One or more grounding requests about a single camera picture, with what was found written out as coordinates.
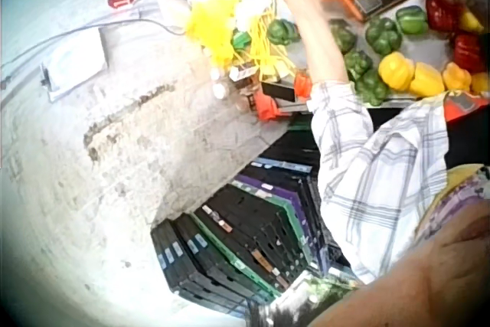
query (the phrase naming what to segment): forearm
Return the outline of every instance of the forearm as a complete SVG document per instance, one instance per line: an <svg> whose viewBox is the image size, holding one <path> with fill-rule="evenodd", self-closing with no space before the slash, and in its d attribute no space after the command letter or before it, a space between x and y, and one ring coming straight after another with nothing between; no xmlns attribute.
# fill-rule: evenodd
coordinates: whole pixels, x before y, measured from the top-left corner
<svg viewBox="0 0 490 327"><path fill-rule="evenodd" d="M347 83L344 58L330 32L319 0L305 0L300 9L293 10L293 14L305 45L313 83L329 80Z"/></svg>

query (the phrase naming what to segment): plaid shirt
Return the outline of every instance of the plaid shirt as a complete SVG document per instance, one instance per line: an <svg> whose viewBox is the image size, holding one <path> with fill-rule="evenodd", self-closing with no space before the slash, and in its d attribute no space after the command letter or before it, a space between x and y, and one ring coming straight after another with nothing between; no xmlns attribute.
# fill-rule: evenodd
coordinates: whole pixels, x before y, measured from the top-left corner
<svg viewBox="0 0 490 327"><path fill-rule="evenodd" d="M400 259L446 186L443 101L439 95L414 103L373 133L352 83L314 87L308 107L322 155L322 218L364 283Z"/></svg>

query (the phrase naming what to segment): green bell pepper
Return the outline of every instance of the green bell pepper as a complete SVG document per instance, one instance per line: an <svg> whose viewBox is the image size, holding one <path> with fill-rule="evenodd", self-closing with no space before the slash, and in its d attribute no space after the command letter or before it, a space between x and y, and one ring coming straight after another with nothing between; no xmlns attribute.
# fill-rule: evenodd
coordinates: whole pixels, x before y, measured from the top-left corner
<svg viewBox="0 0 490 327"><path fill-rule="evenodd" d="M404 34L425 34L429 30L427 14L418 5L399 9L397 21Z"/></svg>
<svg viewBox="0 0 490 327"><path fill-rule="evenodd" d="M375 18L367 27L366 41L377 54L386 56L400 49L402 36L396 22Z"/></svg>
<svg viewBox="0 0 490 327"><path fill-rule="evenodd" d="M233 46L233 49L237 51L244 50L245 47L250 44L252 44L252 38L248 32L240 32L238 30L233 32L233 37L231 38L231 46Z"/></svg>
<svg viewBox="0 0 490 327"><path fill-rule="evenodd" d="M344 62L354 81L359 80L368 69L373 67L373 60L363 51L351 51L345 55Z"/></svg>
<svg viewBox="0 0 490 327"><path fill-rule="evenodd" d="M380 106L390 94L390 88L381 80L377 70L370 69L355 82L355 90L363 103Z"/></svg>
<svg viewBox="0 0 490 327"><path fill-rule="evenodd" d="M349 23L343 19L331 19L329 24L335 43L343 55L346 55L355 46L358 36L349 31Z"/></svg>
<svg viewBox="0 0 490 327"><path fill-rule="evenodd" d="M296 25L286 19L275 19L270 22L267 28L267 38L275 45L284 46L301 39Z"/></svg>

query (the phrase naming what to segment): wire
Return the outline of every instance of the wire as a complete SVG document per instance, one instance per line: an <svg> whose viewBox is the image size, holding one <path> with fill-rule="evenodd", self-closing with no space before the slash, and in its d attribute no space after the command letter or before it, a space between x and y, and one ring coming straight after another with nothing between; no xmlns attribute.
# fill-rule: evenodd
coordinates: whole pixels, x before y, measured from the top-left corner
<svg viewBox="0 0 490 327"><path fill-rule="evenodd" d="M124 24L128 24L128 23L136 23L136 22L153 23L154 25L158 25L161 28L163 28L164 30L166 30L169 34L173 34L175 36L183 36L185 34L185 32L182 32L182 33L181 32L175 32L172 29L170 29L169 26L165 26L165 25L161 24L160 22L153 21L152 19L147 19L147 18L123 19L123 20L119 20L119 21L111 21L111 22L106 22L106 23L96 23L96 24L93 24L93 25L85 25L85 26L82 26L82 27L74 28L72 30L63 32L61 34L56 34L55 36L51 36L50 38L47 38L47 39L45 39L43 41L38 42L37 44L34 44L33 46L31 46L27 50L22 51L19 55L17 55L13 59L7 61L6 63L3 63L2 66L1 66L1 68L5 67L6 65L9 65L9 64L14 63L15 61L19 60L21 57L25 56L26 54L29 54L31 51L37 49L38 47L40 47L40 46L42 46L42 45L44 45L44 44L46 44L46 43L48 43L50 41L56 40L57 38L63 38L65 36L68 36L69 34L74 34L76 32L85 31L85 30L88 30L90 28L95 28L95 27L100 28L100 27L113 26L113 25L124 25Z"/></svg>

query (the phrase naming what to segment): concrete wall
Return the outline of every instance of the concrete wall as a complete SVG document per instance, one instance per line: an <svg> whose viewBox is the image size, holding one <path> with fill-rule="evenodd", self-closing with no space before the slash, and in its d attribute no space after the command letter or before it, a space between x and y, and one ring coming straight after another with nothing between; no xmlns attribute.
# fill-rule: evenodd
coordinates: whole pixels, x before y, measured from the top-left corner
<svg viewBox="0 0 490 327"><path fill-rule="evenodd" d="M2 0L2 56L100 16L105 1ZM240 325L168 291L149 231L284 126L215 100L207 58L185 38L132 25L103 40L108 70L56 103L36 78L16 80L2 109L2 302L25 325Z"/></svg>

